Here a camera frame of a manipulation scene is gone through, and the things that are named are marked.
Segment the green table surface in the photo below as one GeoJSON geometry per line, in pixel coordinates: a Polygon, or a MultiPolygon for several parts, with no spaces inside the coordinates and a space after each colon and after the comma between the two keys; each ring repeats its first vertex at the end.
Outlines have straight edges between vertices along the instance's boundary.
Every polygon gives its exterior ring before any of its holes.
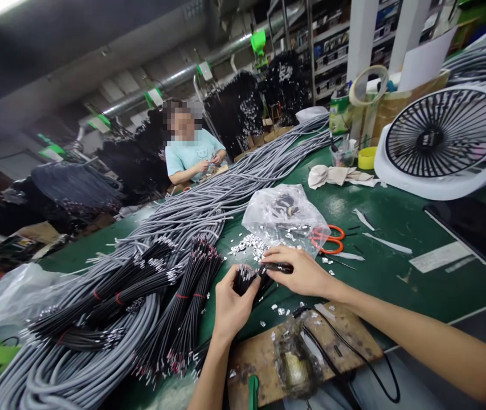
{"type": "MultiPolygon", "coordinates": [[[[328,149],[321,149],[304,158],[302,163],[282,182],[302,184],[308,199],[318,208],[326,221],[342,229],[362,225],[357,215],[353,213],[353,209],[359,209],[376,228],[373,232],[374,236],[409,247],[413,250],[413,255],[395,251],[362,235],[362,232],[369,232],[363,226],[356,230],[359,232],[358,235],[344,240],[347,252],[358,253],[354,248],[356,245],[365,255],[366,261],[344,260],[345,263],[356,267],[358,271],[340,264],[323,264],[321,258],[317,258],[326,270],[333,270],[338,279],[363,292],[445,323],[453,323],[486,308],[486,266],[479,260],[474,260],[451,273],[447,273],[446,267],[443,267],[423,274],[409,263],[409,260],[415,256],[454,241],[443,228],[423,212],[422,208],[428,203],[427,200],[393,187],[383,188],[380,185],[369,188],[351,184],[345,184],[343,187],[326,184],[318,190],[310,189],[307,186],[309,168],[318,164],[330,165],[330,163],[328,149]],[[410,273],[408,283],[397,277],[397,275],[406,277],[408,273],[410,273]]],[[[474,196],[486,202],[486,188],[476,192],[474,196]]],[[[85,266],[87,258],[96,256],[96,252],[112,252],[113,247],[107,244],[113,243],[116,237],[122,238],[131,233],[138,226],[139,221],[150,213],[150,209],[144,209],[77,243],[70,244],[42,260],[41,266],[46,270],[59,272],[79,270],[85,266]]],[[[241,220],[242,215],[228,221],[217,242],[218,251],[227,256],[227,260],[220,269],[212,289],[232,264],[256,265],[251,250],[246,254],[239,252],[228,255],[231,247],[248,234],[241,225],[241,220]]],[[[238,338],[246,339],[283,322],[285,317],[273,311],[272,304],[294,311],[300,306],[300,302],[308,304],[319,301],[316,298],[298,296],[281,286],[274,295],[252,312],[238,338]],[[265,322],[266,327],[261,327],[260,321],[265,322]]],[[[201,324],[202,341],[206,340],[212,332],[214,313],[215,297],[214,291],[211,291],[201,324]]],[[[384,350],[394,347],[394,342],[388,337],[371,326],[369,329],[384,350]]],[[[156,392],[143,382],[138,383],[133,378],[127,378],[120,384],[116,394],[112,395],[112,400],[109,400],[106,407],[121,408],[118,406],[122,405],[122,408],[127,410],[162,408],[168,403],[166,408],[169,409],[184,408],[193,388],[191,377],[181,380],[170,378],[156,392]]]]}

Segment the person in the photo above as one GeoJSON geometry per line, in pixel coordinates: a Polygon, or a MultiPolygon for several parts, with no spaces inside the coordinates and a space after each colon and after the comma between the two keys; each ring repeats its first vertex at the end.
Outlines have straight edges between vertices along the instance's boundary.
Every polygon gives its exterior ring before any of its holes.
{"type": "Polygon", "coordinates": [[[171,134],[165,147],[167,174],[174,185],[199,182],[209,167],[226,165],[226,148],[195,123],[195,116],[181,100],[163,104],[164,122],[171,134]]]}
{"type": "MultiPolygon", "coordinates": [[[[314,258],[303,250],[279,246],[269,249],[264,256],[263,263],[289,263],[294,267],[292,274],[268,270],[267,274],[277,283],[301,295],[322,297],[345,304],[433,372],[474,399],[486,404],[486,343],[445,323],[384,302],[344,284],[324,271],[314,258]]],[[[254,279],[248,291],[239,297],[232,288],[237,268],[237,265],[232,266],[216,286],[216,317],[209,353],[188,410],[219,410],[222,407],[230,345],[250,316],[252,301],[258,292],[260,281],[259,277],[254,279]]],[[[388,377],[387,372],[382,379],[386,380],[388,377]]],[[[406,381],[406,375],[399,374],[397,378],[402,383],[406,381]]],[[[373,390],[374,386],[371,383],[370,378],[368,387],[362,391],[373,390]]],[[[396,408],[438,407],[409,405],[408,402],[416,400],[416,397],[408,396],[413,394],[407,394],[405,397],[402,392],[401,402],[396,408]],[[408,400],[405,405],[402,404],[403,399],[408,400]]],[[[364,410],[390,408],[378,405],[378,402],[372,399],[365,405],[360,403],[360,406],[364,410]]],[[[328,405],[321,408],[347,408],[347,406],[328,405]]]]}

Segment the desk fan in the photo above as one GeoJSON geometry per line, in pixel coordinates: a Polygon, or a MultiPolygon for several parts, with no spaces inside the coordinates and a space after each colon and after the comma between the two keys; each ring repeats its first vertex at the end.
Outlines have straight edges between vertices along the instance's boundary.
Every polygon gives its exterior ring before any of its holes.
{"type": "Polygon", "coordinates": [[[434,92],[381,133],[374,168],[388,184],[432,200],[486,185],[486,82],[434,92]]]}

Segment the gray cable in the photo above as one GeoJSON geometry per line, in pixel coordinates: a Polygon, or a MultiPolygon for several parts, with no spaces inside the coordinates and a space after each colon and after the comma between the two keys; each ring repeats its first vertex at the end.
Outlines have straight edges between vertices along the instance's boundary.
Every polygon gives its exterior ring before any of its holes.
{"type": "MultiPolygon", "coordinates": [[[[89,295],[119,263],[142,253],[164,236],[177,244],[168,266],[185,264],[193,238],[216,243],[227,219],[240,215],[257,190],[286,177],[311,152],[330,144],[328,130],[297,140],[328,124],[328,114],[295,126],[283,136],[247,155],[228,171],[179,195],[168,197],[115,249],[66,285],[58,308],[89,295]]],[[[52,342],[29,341],[0,376],[0,410],[98,409],[115,386],[133,369],[136,347],[159,319],[160,297],[151,295],[136,314],[126,314],[111,329],[124,327],[125,336],[110,350],[74,352],[52,342]]]]}

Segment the yellow container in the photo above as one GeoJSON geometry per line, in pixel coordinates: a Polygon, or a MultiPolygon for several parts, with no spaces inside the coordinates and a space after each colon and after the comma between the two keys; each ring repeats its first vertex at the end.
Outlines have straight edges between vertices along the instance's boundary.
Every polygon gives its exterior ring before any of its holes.
{"type": "Polygon", "coordinates": [[[375,152],[377,147],[368,147],[358,152],[358,167],[360,169],[374,169],[375,152]]]}

